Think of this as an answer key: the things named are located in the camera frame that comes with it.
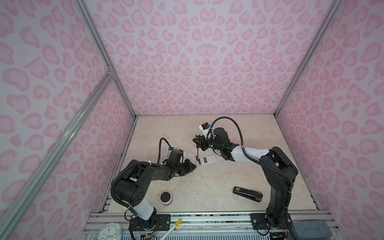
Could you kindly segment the aluminium rail base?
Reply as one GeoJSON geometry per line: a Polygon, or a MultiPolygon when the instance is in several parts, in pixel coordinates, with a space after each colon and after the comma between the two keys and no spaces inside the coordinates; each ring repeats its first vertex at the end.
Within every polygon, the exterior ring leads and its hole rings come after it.
{"type": "MultiPolygon", "coordinates": [[[[290,222],[308,222],[315,220],[325,221],[328,225],[332,240],[343,239],[342,233],[329,211],[293,210],[289,212],[290,222]]],[[[287,228],[271,229],[267,236],[266,230],[256,224],[255,212],[189,212],[170,213],[167,220],[172,227],[178,220],[182,222],[168,236],[169,240],[262,240],[280,239],[281,233],[287,233],[287,228]]],[[[81,234],[82,240],[96,240],[99,232],[107,224],[116,223],[122,228],[124,240],[131,239],[127,221],[130,214],[101,213],[91,214],[87,220],[85,229],[81,234]]]]}

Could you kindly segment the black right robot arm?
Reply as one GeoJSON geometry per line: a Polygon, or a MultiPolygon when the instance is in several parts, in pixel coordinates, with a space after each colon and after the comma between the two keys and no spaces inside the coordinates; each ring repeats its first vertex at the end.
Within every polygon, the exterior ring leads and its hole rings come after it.
{"type": "Polygon", "coordinates": [[[224,128],[212,129],[205,123],[199,126],[203,132],[196,135],[193,142],[198,149],[220,151],[222,158],[231,162],[244,162],[262,167],[271,187],[270,202],[266,209],[264,224],[277,229],[288,218],[288,208],[298,169],[279,147],[254,149],[244,146],[241,132],[240,143],[232,143],[224,128]]]}

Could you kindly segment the black stapler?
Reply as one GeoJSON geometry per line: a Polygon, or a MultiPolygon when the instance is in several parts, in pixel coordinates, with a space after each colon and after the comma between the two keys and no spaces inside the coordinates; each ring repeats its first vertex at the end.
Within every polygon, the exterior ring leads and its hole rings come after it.
{"type": "Polygon", "coordinates": [[[261,200],[263,199],[263,194],[261,192],[248,190],[240,187],[234,187],[233,194],[255,202],[261,202],[261,200]]]}

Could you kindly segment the aluminium frame strut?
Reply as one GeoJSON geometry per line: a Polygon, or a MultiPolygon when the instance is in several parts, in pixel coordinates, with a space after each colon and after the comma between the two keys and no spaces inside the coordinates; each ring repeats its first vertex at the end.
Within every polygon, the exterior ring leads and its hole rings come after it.
{"type": "Polygon", "coordinates": [[[76,240],[102,209],[132,118],[73,1],[1,1],[1,221],[78,114],[11,240],[76,240]]]}
{"type": "Polygon", "coordinates": [[[307,51],[305,52],[302,61],[300,62],[295,74],[293,75],[293,77],[292,77],[292,79],[291,79],[291,81],[290,81],[290,83],[289,83],[289,85],[285,91],[285,93],[283,94],[281,102],[279,103],[276,111],[274,112],[274,117],[276,119],[282,113],[284,106],[288,102],[289,97],[294,90],[294,87],[296,86],[296,84],[300,80],[305,68],[307,67],[307,65],[311,61],[311,58],[315,54],[315,52],[316,52],[318,46],[320,45],[323,37],[325,36],[327,31],[329,30],[330,26],[332,25],[332,22],[334,21],[338,12],[342,8],[343,3],[344,3],[344,1],[342,1],[342,0],[333,0],[331,2],[331,5],[330,5],[329,9],[327,10],[321,24],[319,25],[318,30],[316,31],[313,39],[311,40],[310,45],[309,45],[307,51]]]}

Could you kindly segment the aluminium frame strut left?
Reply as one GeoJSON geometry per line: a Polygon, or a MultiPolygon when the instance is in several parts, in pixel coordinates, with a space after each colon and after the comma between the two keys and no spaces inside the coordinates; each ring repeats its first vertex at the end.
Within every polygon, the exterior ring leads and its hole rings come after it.
{"type": "Polygon", "coordinates": [[[102,209],[132,118],[73,1],[1,1],[1,221],[78,114],[11,240],[76,240],[102,209]]]}

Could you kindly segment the black yellow handled screwdriver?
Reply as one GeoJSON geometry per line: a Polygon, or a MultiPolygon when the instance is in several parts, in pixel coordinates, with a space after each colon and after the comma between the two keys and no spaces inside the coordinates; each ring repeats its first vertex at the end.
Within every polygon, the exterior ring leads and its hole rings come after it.
{"type": "Polygon", "coordinates": [[[200,148],[197,148],[196,161],[199,160],[199,149],[200,148]]]}

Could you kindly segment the pink black tape roll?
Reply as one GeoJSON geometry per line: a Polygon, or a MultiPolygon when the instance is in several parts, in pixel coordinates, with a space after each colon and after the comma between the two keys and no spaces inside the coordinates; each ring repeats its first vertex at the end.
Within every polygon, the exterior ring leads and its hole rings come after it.
{"type": "Polygon", "coordinates": [[[173,202],[173,196],[169,191],[164,191],[160,195],[160,201],[164,206],[169,206],[173,202]]]}

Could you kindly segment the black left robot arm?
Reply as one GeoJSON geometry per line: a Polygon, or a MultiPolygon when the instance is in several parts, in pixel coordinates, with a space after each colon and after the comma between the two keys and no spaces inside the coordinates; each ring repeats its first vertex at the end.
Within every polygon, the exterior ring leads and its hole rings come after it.
{"type": "Polygon", "coordinates": [[[152,181],[169,181],[183,177],[197,168],[189,159],[170,167],[162,163],[153,164],[133,160],[113,180],[112,199],[133,213],[130,227],[139,226],[151,231],[159,225],[157,210],[146,199],[152,181]]]}

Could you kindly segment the yellow capped white marker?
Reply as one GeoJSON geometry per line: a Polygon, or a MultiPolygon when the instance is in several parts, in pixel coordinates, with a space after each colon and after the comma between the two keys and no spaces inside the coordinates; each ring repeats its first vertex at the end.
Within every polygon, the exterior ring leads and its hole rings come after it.
{"type": "Polygon", "coordinates": [[[170,229],[160,238],[160,240],[165,240],[182,222],[182,219],[179,219],[170,229]]]}

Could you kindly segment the aluminium frame strut right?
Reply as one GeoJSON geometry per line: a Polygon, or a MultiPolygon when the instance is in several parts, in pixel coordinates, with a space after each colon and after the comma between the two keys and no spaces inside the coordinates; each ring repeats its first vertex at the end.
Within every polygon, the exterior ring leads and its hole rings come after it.
{"type": "Polygon", "coordinates": [[[294,87],[296,86],[296,84],[300,80],[305,68],[307,67],[307,65],[311,61],[311,58],[315,54],[315,52],[316,52],[318,46],[320,45],[323,37],[325,36],[327,31],[329,30],[330,26],[332,25],[332,22],[334,21],[338,12],[342,8],[343,3],[344,3],[344,1],[342,1],[342,0],[333,0],[331,2],[331,5],[330,5],[329,9],[327,10],[321,24],[319,25],[318,30],[316,31],[313,39],[311,40],[310,45],[309,45],[307,51],[305,52],[302,61],[300,62],[295,74],[293,75],[293,77],[292,77],[292,79],[291,79],[291,81],[290,81],[290,83],[289,83],[289,85],[285,91],[285,93],[283,94],[281,102],[279,103],[276,111],[274,112],[274,117],[276,119],[282,113],[284,106],[288,102],[289,97],[294,90],[294,87]]]}

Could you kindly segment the white analog clock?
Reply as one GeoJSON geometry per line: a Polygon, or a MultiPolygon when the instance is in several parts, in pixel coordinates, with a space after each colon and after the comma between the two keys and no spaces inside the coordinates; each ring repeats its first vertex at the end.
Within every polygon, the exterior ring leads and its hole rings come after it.
{"type": "Polygon", "coordinates": [[[122,240],[122,237],[122,226],[118,223],[110,223],[99,231],[97,240],[122,240]]]}

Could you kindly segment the grey cloth pad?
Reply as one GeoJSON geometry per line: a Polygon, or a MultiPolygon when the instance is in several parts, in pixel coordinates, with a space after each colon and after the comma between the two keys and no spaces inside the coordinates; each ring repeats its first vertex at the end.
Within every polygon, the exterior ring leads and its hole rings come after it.
{"type": "Polygon", "coordinates": [[[294,222],[291,226],[296,240],[328,240],[332,232],[323,220],[294,222]]]}

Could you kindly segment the red and white remote control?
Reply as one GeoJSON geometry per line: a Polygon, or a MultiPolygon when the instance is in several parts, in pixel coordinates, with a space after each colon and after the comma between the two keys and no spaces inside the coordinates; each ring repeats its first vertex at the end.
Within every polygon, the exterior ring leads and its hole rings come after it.
{"type": "Polygon", "coordinates": [[[217,162],[217,158],[215,155],[210,155],[206,157],[198,157],[196,156],[196,166],[202,167],[210,164],[214,164],[217,162]]]}

